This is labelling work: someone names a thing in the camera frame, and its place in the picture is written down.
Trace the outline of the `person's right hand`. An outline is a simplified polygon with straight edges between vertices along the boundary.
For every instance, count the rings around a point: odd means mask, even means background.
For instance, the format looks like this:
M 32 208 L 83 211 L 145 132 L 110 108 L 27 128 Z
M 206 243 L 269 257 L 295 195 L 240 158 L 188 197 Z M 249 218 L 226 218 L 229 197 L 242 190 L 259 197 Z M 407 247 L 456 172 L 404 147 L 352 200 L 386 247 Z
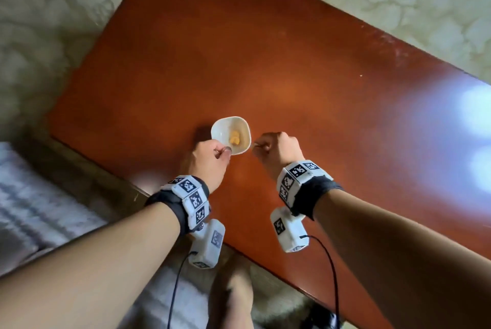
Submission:
M 289 136 L 285 132 L 269 132 L 265 134 L 275 134 L 275 144 L 270 149 L 268 157 L 259 161 L 265 168 L 268 176 L 276 181 L 283 168 L 305 158 L 297 138 Z

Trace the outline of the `person's left hand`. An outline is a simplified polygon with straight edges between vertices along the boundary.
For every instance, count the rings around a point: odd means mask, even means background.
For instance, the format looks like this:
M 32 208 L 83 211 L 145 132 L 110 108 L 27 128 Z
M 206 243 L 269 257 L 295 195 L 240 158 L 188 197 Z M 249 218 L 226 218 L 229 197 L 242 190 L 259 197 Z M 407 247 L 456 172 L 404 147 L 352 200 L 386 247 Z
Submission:
M 212 194 L 221 185 L 230 160 L 216 159 L 215 148 L 224 147 L 219 141 L 211 139 L 199 142 L 187 154 L 181 164 L 181 175 L 192 175 L 201 179 Z

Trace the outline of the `person's right forearm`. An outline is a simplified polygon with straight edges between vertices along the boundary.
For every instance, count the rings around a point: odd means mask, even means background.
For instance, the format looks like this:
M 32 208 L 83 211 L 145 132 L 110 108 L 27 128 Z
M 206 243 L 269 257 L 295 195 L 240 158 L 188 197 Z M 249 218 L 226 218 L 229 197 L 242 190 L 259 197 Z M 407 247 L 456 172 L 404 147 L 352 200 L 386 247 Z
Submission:
M 491 329 L 491 260 L 339 189 L 313 217 L 394 329 Z

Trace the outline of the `person's left forearm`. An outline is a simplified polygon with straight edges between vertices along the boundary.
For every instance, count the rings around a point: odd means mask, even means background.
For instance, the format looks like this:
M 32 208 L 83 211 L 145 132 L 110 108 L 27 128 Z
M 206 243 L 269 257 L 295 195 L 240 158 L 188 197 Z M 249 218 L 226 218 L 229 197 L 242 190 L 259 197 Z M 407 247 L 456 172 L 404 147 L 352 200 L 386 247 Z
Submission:
M 180 230 L 152 204 L 0 277 L 0 329 L 116 329 Z

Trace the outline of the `white ceramic bowl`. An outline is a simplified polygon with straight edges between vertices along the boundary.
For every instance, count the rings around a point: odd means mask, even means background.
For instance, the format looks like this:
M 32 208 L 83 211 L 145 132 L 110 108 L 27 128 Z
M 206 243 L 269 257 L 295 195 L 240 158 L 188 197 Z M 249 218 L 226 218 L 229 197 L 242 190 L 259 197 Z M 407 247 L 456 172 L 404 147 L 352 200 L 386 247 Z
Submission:
M 233 147 L 229 143 L 229 135 L 232 130 L 238 130 L 241 133 L 241 144 L 239 146 Z M 252 143 L 249 124 L 244 118 L 239 116 L 217 120 L 211 127 L 211 138 L 219 141 L 224 146 L 230 146 L 233 156 L 247 152 Z

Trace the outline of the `right wristband with marker tags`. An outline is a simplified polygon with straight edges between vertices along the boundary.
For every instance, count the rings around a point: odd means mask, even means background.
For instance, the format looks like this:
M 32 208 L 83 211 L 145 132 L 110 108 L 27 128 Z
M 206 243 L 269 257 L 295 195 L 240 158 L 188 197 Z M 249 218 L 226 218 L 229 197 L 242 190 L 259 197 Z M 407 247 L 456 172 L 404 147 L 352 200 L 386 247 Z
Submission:
M 331 190 L 343 190 L 341 185 L 311 160 L 294 161 L 282 168 L 276 189 L 294 216 L 305 215 L 312 221 L 319 199 Z

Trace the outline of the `wristband with marker tags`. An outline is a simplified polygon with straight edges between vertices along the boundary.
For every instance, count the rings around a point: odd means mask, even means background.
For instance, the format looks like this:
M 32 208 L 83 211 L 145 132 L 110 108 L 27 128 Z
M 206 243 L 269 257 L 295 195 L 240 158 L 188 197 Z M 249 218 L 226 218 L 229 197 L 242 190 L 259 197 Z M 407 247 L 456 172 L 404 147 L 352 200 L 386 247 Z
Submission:
M 343 190 L 341 185 L 311 160 L 294 161 L 282 168 L 276 189 L 294 216 L 305 215 L 312 221 L 319 199 L 331 190 Z
M 192 175 L 181 175 L 166 183 L 146 200 L 144 206 L 166 204 L 180 224 L 180 235 L 196 231 L 210 214 L 210 191 L 203 180 Z

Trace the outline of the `left wristband with marker tags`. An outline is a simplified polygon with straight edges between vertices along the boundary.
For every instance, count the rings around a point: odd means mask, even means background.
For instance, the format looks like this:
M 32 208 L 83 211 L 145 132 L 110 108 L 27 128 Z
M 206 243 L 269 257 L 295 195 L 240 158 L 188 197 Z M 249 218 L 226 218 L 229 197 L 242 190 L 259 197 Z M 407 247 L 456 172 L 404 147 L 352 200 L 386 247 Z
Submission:
M 192 175 L 181 175 L 166 183 L 146 200 L 144 206 L 166 204 L 180 224 L 180 235 L 196 231 L 210 214 L 210 191 L 203 180 Z

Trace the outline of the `person's leg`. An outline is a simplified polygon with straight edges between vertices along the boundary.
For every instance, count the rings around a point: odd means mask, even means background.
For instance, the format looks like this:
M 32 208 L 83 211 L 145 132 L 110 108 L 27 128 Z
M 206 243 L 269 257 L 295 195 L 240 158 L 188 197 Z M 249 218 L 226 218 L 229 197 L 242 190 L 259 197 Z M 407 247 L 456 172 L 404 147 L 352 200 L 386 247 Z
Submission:
M 208 299 L 206 329 L 254 329 L 250 261 L 232 255 L 218 269 Z

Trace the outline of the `black shoe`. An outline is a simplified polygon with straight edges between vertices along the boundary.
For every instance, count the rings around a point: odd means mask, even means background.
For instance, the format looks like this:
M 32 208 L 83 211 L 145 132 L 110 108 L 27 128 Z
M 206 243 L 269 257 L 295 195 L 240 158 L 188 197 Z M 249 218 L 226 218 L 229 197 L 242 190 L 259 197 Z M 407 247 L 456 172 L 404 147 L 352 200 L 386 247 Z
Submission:
M 329 309 L 314 303 L 300 329 L 341 329 L 340 317 Z

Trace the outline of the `grey white striped blanket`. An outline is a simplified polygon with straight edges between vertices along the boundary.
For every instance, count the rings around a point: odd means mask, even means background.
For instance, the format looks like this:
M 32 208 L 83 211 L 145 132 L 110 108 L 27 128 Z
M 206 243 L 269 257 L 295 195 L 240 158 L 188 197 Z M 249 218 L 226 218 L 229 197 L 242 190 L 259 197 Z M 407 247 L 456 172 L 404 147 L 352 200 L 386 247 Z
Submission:
M 0 276 L 104 226 L 100 216 L 40 176 L 0 142 Z M 166 329 L 183 256 L 163 264 L 118 329 Z

